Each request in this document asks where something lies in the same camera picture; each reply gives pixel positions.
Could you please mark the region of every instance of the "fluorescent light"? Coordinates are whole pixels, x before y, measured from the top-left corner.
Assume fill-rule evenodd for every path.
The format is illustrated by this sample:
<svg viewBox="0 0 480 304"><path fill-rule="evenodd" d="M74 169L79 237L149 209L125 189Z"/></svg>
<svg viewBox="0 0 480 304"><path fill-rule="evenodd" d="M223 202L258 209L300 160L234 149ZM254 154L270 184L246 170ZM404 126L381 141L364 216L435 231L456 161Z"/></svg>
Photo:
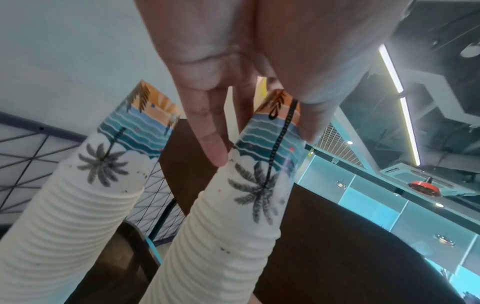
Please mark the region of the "fluorescent light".
<svg viewBox="0 0 480 304"><path fill-rule="evenodd" d="M390 77L395 85L396 90L401 93L404 91L402 82L400 81L399 75L395 70L395 66L390 58L390 55L387 51L385 45L381 45L379 48L381 58L385 63L386 69L390 74ZM415 165L420 166L420 155L417 147L417 141L415 140L414 128L412 125L412 119L410 118L409 106L407 104L407 99L405 97L400 98L401 109L403 111L403 118L405 119L406 130L408 131L408 138L410 140L411 150L413 152L413 157L415 158Z"/></svg>

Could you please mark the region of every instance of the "human hand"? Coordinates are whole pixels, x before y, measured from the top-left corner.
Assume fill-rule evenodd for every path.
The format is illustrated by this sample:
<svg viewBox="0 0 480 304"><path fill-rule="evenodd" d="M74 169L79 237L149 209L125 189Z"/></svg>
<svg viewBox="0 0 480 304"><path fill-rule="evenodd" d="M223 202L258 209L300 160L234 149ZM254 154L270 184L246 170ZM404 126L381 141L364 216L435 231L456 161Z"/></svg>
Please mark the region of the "human hand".
<svg viewBox="0 0 480 304"><path fill-rule="evenodd" d="M241 131L257 76L298 99L300 135L318 137L371 65L409 0L136 0L190 126L216 166L228 160L229 86Z"/></svg>

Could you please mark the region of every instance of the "dark ceiling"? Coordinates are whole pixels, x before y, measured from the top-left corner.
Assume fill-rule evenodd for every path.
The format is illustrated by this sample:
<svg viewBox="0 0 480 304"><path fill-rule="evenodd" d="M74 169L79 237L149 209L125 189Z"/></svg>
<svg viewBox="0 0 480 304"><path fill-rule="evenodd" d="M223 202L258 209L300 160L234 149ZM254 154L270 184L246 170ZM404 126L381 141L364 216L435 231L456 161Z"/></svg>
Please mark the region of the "dark ceiling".
<svg viewBox="0 0 480 304"><path fill-rule="evenodd" d="M386 47L398 71L444 76L463 110L480 116L480 55L472 58L460 55L467 46L477 44L480 46L480 3L428 1L415 3ZM402 155L413 158L399 96L380 55L373 66L377 68L363 77L341 109L383 169L398 162ZM460 158L468 154L478 156L480 162L480 145L471 147L472 143L480 142L480 128L445 118L431 95L431 88L429 91L424 84L402 77L401 72L399 75L423 163L421 169L480 191L478 172L437 167L436 163L424 161L427 156L422 154L423 150L443 151Z"/></svg>

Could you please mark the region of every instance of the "red pendant lamp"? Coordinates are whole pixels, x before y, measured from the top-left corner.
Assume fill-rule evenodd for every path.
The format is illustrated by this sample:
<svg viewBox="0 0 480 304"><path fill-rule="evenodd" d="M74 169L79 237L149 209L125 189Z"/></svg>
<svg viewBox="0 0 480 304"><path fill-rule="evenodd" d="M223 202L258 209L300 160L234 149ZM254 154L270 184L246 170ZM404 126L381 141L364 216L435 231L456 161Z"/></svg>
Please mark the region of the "red pendant lamp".
<svg viewBox="0 0 480 304"><path fill-rule="evenodd" d="M432 180L433 178L430 176L425 181L416 180L408 184L408 186L411 189L428 196L441 197L442 194L440 193L440 189L432 184Z"/></svg>

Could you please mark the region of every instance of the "brown table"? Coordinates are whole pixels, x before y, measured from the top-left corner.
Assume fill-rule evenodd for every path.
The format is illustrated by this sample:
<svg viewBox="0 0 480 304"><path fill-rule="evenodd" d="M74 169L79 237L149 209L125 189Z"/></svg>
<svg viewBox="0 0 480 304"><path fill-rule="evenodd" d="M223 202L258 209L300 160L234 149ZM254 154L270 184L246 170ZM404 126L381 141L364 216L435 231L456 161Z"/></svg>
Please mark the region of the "brown table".
<svg viewBox="0 0 480 304"><path fill-rule="evenodd" d="M185 120L160 164L185 214L217 170ZM254 292L263 304L465 304L396 236L301 186L293 187L280 229Z"/></svg>

